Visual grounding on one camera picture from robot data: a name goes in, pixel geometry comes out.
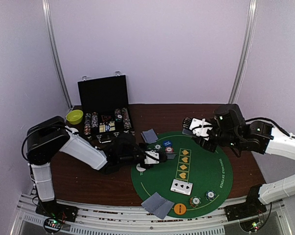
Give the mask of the dealt playing cards blue back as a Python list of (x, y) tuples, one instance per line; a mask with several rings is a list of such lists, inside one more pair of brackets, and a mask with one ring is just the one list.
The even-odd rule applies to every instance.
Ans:
[(167, 199), (161, 199), (155, 210), (153, 211), (153, 215), (155, 215), (159, 219), (164, 219), (168, 215), (174, 204), (174, 202)]

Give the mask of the green twenty chip stack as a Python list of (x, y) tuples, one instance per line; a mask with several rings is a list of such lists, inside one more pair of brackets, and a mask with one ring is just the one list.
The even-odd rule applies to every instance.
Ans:
[(155, 149), (155, 150), (161, 150), (161, 149), (162, 149), (162, 147), (161, 147), (161, 145), (160, 145), (160, 144), (156, 144), (156, 145), (154, 146), (154, 149)]

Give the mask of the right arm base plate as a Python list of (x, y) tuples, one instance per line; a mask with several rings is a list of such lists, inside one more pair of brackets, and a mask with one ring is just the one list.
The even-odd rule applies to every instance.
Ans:
[(240, 203), (225, 207), (225, 213), (228, 221), (240, 220), (258, 215), (259, 212), (266, 212), (267, 208), (261, 203)]

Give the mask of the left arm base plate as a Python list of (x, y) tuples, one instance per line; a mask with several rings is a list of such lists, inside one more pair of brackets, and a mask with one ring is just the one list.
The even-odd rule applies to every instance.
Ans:
[(43, 204), (36, 207), (35, 213), (65, 222), (75, 222), (78, 208), (59, 203), (56, 203), (55, 205)]

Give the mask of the deck of cards clear box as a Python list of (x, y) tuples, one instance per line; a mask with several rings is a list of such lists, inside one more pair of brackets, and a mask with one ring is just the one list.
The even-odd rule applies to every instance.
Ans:
[(192, 131), (190, 131), (190, 130), (188, 130), (188, 129), (185, 129), (185, 128), (183, 128), (183, 130), (182, 130), (182, 134), (184, 134), (184, 135), (188, 135), (188, 136), (192, 136), (192, 135), (193, 135)]

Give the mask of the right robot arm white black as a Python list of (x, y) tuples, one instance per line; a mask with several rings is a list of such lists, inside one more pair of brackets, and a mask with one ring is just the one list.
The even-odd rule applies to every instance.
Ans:
[[(237, 157), (242, 151), (270, 154), (295, 160), (295, 135), (269, 118), (245, 120), (237, 104), (221, 105), (214, 118), (192, 119), (190, 130), (202, 148), (214, 152), (217, 146), (229, 147)], [(282, 180), (250, 188), (241, 211), (252, 216), (273, 201), (295, 195), (295, 174)]]

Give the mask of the white dealer button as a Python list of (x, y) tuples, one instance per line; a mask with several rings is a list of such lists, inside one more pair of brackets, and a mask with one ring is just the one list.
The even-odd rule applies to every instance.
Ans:
[(139, 171), (139, 172), (144, 172), (146, 169), (145, 168), (142, 168), (141, 166), (140, 166), (140, 164), (137, 164), (136, 165), (136, 169), (137, 169), (137, 171)]

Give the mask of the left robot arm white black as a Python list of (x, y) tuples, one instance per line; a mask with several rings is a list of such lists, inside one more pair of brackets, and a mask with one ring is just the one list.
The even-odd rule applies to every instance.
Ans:
[(111, 174), (125, 165), (145, 164), (153, 156), (136, 144), (134, 136), (122, 133), (104, 147), (92, 146), (78, 130), (65, 125), (60, 116), (50, 118), (27, 131), (22, 142), (21, 154), (30, 166), (44, 212), (50, 217), (61, 213), (56, 202), (50, 162), (59, 152), (70, 155), (92, 169)]

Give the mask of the orange big blind button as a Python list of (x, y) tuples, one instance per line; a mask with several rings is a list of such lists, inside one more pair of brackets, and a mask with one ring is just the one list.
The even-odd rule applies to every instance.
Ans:
[(174, 206), (174, 213), (177, 215), (184, 215), (187, 211), (186, 205), (183, 203), (177, 203)]

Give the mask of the three of spades card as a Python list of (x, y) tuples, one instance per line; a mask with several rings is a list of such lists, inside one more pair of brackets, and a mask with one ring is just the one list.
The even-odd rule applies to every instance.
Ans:
[(170, 190), (184, 195), (190, 195), (192, 192), (193, 184), (181, 180), (174, 179)]

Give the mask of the blue small blind button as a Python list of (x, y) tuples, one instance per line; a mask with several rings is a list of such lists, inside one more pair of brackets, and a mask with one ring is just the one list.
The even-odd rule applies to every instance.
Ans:
[(162, 145), (167, 148), (172, 146), (172, 142), (169, 140), (163, 141)]

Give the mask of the king of diamonds card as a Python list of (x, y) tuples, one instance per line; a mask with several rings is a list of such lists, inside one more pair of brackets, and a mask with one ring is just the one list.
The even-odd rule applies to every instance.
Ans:
[(176, 157), (177, 154), (175, 153), (166, 153), (166, 157), (169, 160), (173, 160)]

